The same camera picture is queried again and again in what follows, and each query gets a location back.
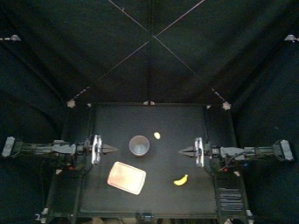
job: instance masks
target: black fabric backdrop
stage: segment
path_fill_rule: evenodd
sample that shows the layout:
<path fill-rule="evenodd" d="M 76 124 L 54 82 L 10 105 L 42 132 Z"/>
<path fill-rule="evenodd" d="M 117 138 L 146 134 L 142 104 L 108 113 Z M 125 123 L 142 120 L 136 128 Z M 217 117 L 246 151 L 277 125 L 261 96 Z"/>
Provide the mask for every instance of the black fabric backdrop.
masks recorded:
<path fill-rule="evenodd" d="M 206 0 L 194 9 L 192 0 L 112 3 L 0 1 L 0 38 L 22 39 L 0 42 L 0 144 L 8 136 L 60 138 L 65 102 L 88 86 L 77 102 L 221 103 L 213 88 L 232 103 L 238 145 L 285 138 L 297 156 L 299 44 L 284 38 L 299 34 L 299 2 Z M 2 220 L 41 210 L 14 200 L 42 201 L 29 174 L 41 167 L 28 161 L 0 161 Z M 254 214 L 266 223 L 297 223 L 297 162 L 252 164 L 245 181 Z"/>

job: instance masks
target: yellow banana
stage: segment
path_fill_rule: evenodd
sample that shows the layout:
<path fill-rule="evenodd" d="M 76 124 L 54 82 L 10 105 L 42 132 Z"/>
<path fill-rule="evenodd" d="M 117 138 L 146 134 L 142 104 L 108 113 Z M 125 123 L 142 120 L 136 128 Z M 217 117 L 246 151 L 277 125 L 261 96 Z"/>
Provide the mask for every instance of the yellow banana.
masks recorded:
<path fill-rule="evenodd" d="M 188 175 L 185 174 L 181 179 L 177 179 L 173 181 L 173 183 L 177 185 L 177 186 L 181 186 L 188 180 Z"/>

